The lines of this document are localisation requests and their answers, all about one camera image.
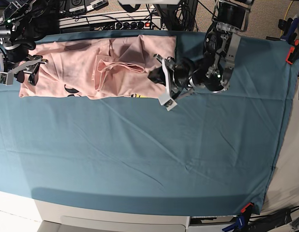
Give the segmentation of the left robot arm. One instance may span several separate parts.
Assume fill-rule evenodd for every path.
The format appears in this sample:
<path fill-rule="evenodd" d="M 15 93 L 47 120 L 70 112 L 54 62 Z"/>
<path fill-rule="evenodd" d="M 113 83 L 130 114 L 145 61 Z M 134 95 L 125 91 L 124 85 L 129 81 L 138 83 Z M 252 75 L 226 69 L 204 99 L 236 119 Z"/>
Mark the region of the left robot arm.
<path fill-rule="evenodd" d="M 155 54 L 162 66 L 151 71 L 148 79 L 165 86 L 174 100 L 184 89 L 192 92 L 197 87 L 206 87 L 214 93 L 227 90 L 241 40 L 239 33 L 247 30 L 253 3 L 252 0 L 217 0 L 212 24 L 204 38 L 203 57 L 176 62 Z"/>

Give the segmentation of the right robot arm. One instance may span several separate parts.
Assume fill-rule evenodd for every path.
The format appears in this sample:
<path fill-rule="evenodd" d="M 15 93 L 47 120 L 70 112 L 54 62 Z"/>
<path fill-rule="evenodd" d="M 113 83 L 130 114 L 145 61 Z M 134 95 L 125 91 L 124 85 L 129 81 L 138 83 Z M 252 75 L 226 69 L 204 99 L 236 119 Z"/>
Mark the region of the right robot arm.
<path fill-rule="evenodd" d="M 23 83 L 25 75 L 37 84 L 40 65 L 48 61 L 30 51 L 55 27 L 58 9 L 57 0 L 14 0 L 0 14 L 0 84 Z"/>

